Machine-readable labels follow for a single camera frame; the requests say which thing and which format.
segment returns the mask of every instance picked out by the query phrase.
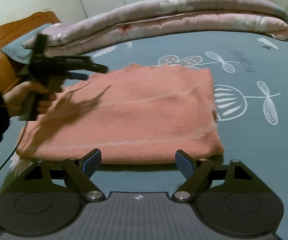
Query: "folded sweater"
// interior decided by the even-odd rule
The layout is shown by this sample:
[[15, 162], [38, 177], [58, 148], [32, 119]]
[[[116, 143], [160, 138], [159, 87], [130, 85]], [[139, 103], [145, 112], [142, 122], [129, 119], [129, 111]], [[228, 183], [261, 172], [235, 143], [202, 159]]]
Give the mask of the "folded sweater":
[[66, 87], [46, 115], [29, 122], [21, 158], [61, 161], [94, 148], [103, 164], [173, 163], [223, 153], [209, 69], [132, 64]]

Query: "bed sheet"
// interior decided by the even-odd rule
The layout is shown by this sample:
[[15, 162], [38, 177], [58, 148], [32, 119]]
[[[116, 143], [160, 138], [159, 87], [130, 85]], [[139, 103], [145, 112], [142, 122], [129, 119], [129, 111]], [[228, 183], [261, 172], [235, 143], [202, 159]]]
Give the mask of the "bed sheet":
[[[228, 164], [240, 159], [279, 195], [285, 214], [277, 234], [288, 239], [288, 41], [254, 33], [196, 32], [125, 42], [87, 55], [111, 70], [131, 63], [167, 62], [210, 68], [225, 147], [223, 159], [216, 161]], [[23, 125], [12, 120], [0, 144], [0, 165], [12, 152]], [[14, 179], [10, 163], [0, 172], [0, 189]], [[174, 164], [102, 165], [92, 181], [106, 195], [110, 191], [172, 194], [185, 178]]]

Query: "pink floral comforter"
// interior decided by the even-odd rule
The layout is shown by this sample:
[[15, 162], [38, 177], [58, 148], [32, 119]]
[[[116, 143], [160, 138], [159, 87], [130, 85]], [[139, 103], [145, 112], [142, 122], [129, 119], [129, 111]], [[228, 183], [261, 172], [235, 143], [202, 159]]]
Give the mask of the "pink floral comforter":
[[[141, 38], [194, 31], [261, 33], [288, 38], [288, 15], [267, 0], [145, 0], [128, 4], [76, 24], [57, 23], [46, 55], [79, 55]], [[34, 38], [23, 46], [32, 48]]]

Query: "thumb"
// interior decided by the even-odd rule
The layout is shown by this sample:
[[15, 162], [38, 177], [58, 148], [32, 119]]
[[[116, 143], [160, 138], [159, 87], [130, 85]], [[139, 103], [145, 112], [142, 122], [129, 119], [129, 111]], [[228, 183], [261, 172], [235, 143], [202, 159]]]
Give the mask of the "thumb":
[[37, 92], [39, 94], [46, 94], [48, 89], [36, 81], [27, 81], [21, 84], [21, 88], [25, 92]]

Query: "blue gripper pad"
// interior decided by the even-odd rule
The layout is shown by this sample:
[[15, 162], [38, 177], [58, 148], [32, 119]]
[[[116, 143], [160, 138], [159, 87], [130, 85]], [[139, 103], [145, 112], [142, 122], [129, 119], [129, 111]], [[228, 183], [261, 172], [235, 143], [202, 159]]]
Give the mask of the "blue gripper pad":
[[177, 169], [188, 179], [195, 171], [194, 164], [179, 151], [175, 153], [175, 164]]
[[89, 158], [87, 158], [82, 167], [81, 171], [90, 179], [95, 171], [100, 167], [102, 161], [102, 152], [97, 150]]

